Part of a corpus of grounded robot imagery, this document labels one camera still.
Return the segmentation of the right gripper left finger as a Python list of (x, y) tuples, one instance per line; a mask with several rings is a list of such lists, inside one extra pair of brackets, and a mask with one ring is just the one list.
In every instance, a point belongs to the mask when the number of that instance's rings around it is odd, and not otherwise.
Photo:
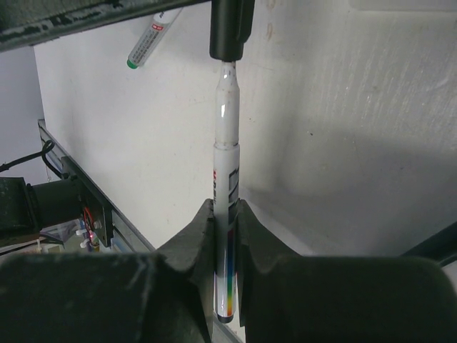
[(1, 263), (3, 342), (210, 342), (213, 203), (152, 252), (16, 254)]

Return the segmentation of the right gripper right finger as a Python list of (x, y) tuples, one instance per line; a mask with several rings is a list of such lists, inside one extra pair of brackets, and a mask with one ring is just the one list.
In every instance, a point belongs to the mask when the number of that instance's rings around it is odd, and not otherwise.
[(417, 257), (302, 256), (238, 204), (238, 306), (248, 342), (454, 342), (456, 292)]

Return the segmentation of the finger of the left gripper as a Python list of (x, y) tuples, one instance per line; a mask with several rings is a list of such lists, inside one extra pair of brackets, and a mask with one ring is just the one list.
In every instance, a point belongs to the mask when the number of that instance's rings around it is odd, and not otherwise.
[(199, 3), (199, 0), (4, 0), (1, 51)]

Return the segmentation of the white pen dark green end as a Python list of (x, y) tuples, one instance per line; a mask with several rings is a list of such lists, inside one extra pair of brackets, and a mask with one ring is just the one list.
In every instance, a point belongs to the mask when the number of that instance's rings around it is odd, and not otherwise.
[(137, 69), (145, 64), (181, 11), (182, 8), (173, 9), (152, 16), (151, 23), (128, 56), (126, 64), (129, 68)]

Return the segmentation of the white pen black end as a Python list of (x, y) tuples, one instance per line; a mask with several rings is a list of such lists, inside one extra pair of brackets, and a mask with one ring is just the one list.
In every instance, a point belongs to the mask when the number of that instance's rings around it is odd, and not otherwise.
[(221, 64), (216, 87), (213, 210), (216, 234), (215, 312), (223, 324), (236, 311), (236, 225), (240, 174), (240, 89), (236, 62)]

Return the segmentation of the black pen cap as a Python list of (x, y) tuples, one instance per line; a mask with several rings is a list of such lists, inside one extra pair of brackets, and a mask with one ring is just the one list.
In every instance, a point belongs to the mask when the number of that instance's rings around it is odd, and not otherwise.
[(242, 59), (243, 47), (251, 35), (254, 0), (213, 0), (209, 54), (225, 62)]

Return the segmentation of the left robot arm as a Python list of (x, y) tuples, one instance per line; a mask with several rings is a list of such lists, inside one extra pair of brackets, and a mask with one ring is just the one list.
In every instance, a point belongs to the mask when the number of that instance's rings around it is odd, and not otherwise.
[[(193, 5), (195, 1), (2, 1), (1, 51)], [(86, 189), (95, 186), (81, 178), (37, 186), (22, 178), (1, 178), (1, 244), (37, 238), (45, 227), (78, 218)]]

